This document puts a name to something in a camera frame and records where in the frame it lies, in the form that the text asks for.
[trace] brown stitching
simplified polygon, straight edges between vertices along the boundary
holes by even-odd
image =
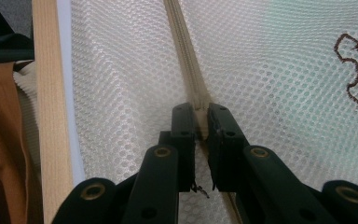
[[[337,43],[335,44],[334,46],[334,52],[336,53],[336,55],[338,56],[339,60],[342,61],[343,63],[346,63],[346,62],[351,62],[351,63],[354,63],[355,66],[356,66],[356,79],[352,82],[352,83],[349,83],[348,86],[347,86],[347,93],[349,95],[349,97],[356,103],[358,104],[358,99],[353,96],[350,92],[350,88],[356,86],[358,84],[358,62],[353,59],[353,58],[343,58],[341,56],[341,54],[338,52],[338,47],[341,43],[341,41],[344,39],[344,38],[348,38],[350,40],[352,40],[354,43],[355,43],[355,47],[353,48],[354,50],[358,51],[358,40],[355,39],[354,37],[352,37],[351,35],[348,35],[348,34],[343,34],[339,37],[339,39],[337,40]]]

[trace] wooden edge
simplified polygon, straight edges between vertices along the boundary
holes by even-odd
[[[73,188],[57,0],[33,0],[40,157],[45,223]]]

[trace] zipper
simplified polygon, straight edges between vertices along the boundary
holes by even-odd
[[[207,111],[212,97],[209,94],[202,78],[200,65],[196,52],[191,43],[190,34],[186,27],[185,18],[178,0],[164,0],[165,9],[170,23],[173,42],[177,51],[182,75],[185,80],[188,101],[193,105],[196,120],[196,132],[201,141],[208,136]],[[237,220],[241,220],[240,212],[235,204],[234,194],[226,193],[230,204],[236,214]]]

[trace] white mesh fabric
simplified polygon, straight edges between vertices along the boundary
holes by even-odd
[[[358,184],[358,2],[180,3],[207,88],[250,143],[316,189]]]
[[[162,1],[72,1],[72,12],[76,126],[86,178],[119,183],[139,170],[159,132],[171,128],[172,108],[186,101],[167,14]],[[229,223],[200,150],[197,181],[211,199],[181,194],[179,222]]]

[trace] brown fabric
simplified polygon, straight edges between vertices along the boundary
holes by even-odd
[[[43,223],[41,186],[24,139],[13,63],[1,63],[0,223]]]

